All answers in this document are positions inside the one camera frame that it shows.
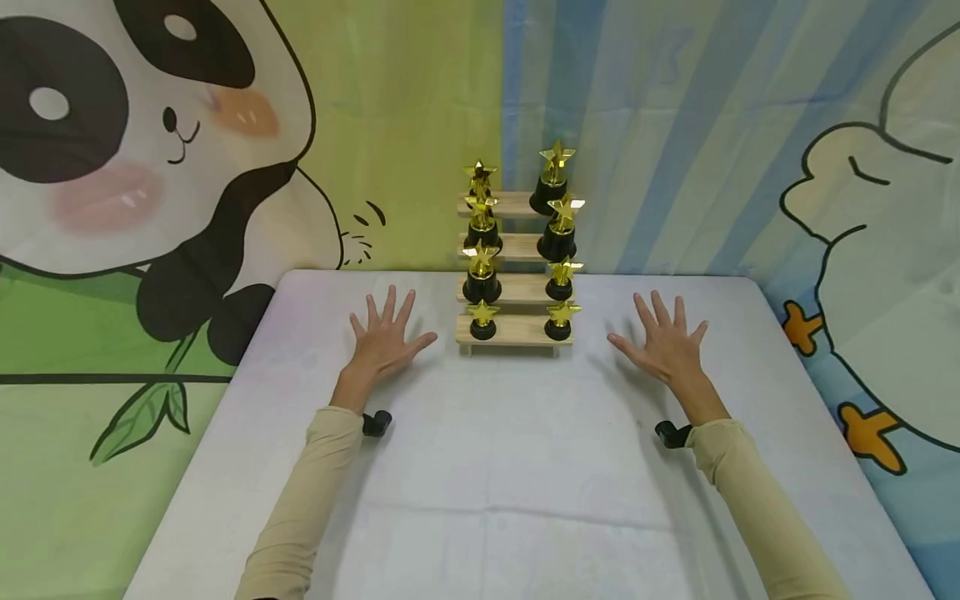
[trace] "wooden tiered stand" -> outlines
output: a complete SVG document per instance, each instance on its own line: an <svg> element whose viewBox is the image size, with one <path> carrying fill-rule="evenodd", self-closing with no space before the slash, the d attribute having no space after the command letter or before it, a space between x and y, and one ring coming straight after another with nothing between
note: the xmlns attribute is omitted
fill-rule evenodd
<svg viewBox="0 0 960 600"><path fill-rule="evenodd" d="M508 221L540 219L546 227L547 218L530 207L531 194L533 192L491 192L491 196L500 201L493 208L493 215L497 219ZM469 218L469 206L462 200L457 206L457 214ZM500 239L503 240L503 250L494 258L496 277L503 286L500 298L493 304L500 307L500 312L493 317L496 323L496 335L489 340L476 339L470 334L472 321L470 314L458 315L456 341L457 344L466 348L468 353L474 346L512 346L553 348L556 355L559 347L573 344L572 333L570 337L558 342L550 339L543 331L544 324L550 318L546 307L559 304L558 301L547 296L545 291L546 282L550 280L550 276L546 273L508 272L510 264L517 262L541 262L544 263L544 271L547 271L546 260L537 252L537 241L540 240L540 236L541 233L504 233L501 228ZM465 239L467 239L465 233L461 233L457 238L457 254L461 258L467 258L464 254ZM457 280L457 300L463 303L467 303L463 293L466 279L467 274L464 273ZM574 302L575 299L576 287L570 301ZM538 306L542 307L542 310L536 310Z"/></svg>

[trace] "left hand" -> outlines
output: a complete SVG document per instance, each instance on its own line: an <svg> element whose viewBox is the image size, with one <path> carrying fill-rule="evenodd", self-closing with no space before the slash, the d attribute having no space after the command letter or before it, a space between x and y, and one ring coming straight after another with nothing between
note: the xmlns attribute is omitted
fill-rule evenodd
<svg viewBox="0 0 960 600"><path fill-rule="evenodd" d="M360 325L357 316L350 313L350 325L357 342L345 371L363 373L375 383L409 365L421 350L437 341L437 334L433 331L409 344L404 340L416 296L417 293L410 290L394 318L395 286L390 286L381 314L377 314L373 296L367 295L367 327Z"/></svg>

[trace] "beige sleeve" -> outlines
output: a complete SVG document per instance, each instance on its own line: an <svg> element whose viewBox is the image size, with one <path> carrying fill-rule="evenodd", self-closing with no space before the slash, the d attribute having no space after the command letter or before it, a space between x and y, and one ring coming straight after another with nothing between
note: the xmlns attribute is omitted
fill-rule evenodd
<svg viewBox="0 0 960 600"><path fill-rule="evenodd" d="M736 420L694 427L686 441L720 492L770 600L849 600L850 593Z"/></svg>
<svg viewBox="0 0 960 600"><path fill-rule="evenodd" d="M306 447L247 558L236 600L301 600L310 589L317 546L360 448L362 430L363 419L349 410L327 406L317 411Z"/></svg>

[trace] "trophy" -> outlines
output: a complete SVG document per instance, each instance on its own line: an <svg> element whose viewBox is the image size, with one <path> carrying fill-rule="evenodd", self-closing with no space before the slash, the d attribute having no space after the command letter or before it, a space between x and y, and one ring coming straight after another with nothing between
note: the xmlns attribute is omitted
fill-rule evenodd
<svg viewBox="0 0 960 600"><path fill-rule="evenodd" d="M470 322L470 335L478 340L489 340L496 333L496 323L493 322L493 315L500 310L499 306L488 306L486 302L480 300L476 304L469 304L467 311L473 317Z"/></svg>
<svg viewBox="0 0 960 600"><path fill-rule="evenodd" d="M470 191L464 197L470 207L470 225L464 248L472 248L481 241L485 246L503 248L492 211L500 201L490 195L490 175L496 172L496 167L484 166L483 161L477 160L473 166L464 167L464 172L470 176Z"/></svg>
<svg viewBox="0 0 960 600"><path fill-rule="evenodd" d="M557 342L570 337L570 318L573 317L574 313L580 312L580 306L575 306L569 300L564 300L556 306L547 306L546 309L550 311L550 319L543 326L543 331L546 332L547 337Z"/></svg>
<svg viewBox="0 0 960 600"><path fill-rule="evenodd" d="M561 262L565 257L577 253L577 245L573 241L574 202L583 204L583 201L571 200L567 194L547 203L554 210L554 215L537 241L537 252L550 262Z"/></svg>
<svg viewBox="0 0 960 600"><path fill-rule="evenodd" d="M583 266L582 262L570 262L569 256L561 262L550 263L553 275L546 282L546 295L557 302L569 300L573 296L573 272Z"/></svg>
<svg viewBox="0 0 960 600"><path fill-rule="evenodd" d="M492 259L498 252L500 249L497 246L485 246L483 241L464 250L464 254L470 257L467 280L464 281L464 298L471 303L485 301L492 304L500 298L503 287L496 280L496 269L492 264Z"/></svg>
<svg viewBox="0 0 960 600"><path fill-rule="evenodd" d="M552 215L553 210L548 203L566 194L566 162L576 152L572 148L564 148L559 139L553 148L540 151L540 155L546 158L546 166L537 180L537 189L530 196L530 207L539 214L546 217Z"/></svg>

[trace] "white tablecloth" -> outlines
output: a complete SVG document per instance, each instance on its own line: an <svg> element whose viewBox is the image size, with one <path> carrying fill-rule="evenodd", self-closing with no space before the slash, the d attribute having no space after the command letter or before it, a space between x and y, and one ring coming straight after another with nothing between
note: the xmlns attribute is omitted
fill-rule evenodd
<svg viewBox="0 0 960 600"><path fill-rule="evenodd" d="M710 321L705 368L853 597L930 594L757 287L743 278L577 276L576 343L453 341L457 274L296 271L279 284L127 598L231 598L244 561L352 351L347 315L416 287L411 335L440 340L369 412L309 598L765 598L722 500L654 425L684 417L621 360L631 294L683 294Z"/></svg>

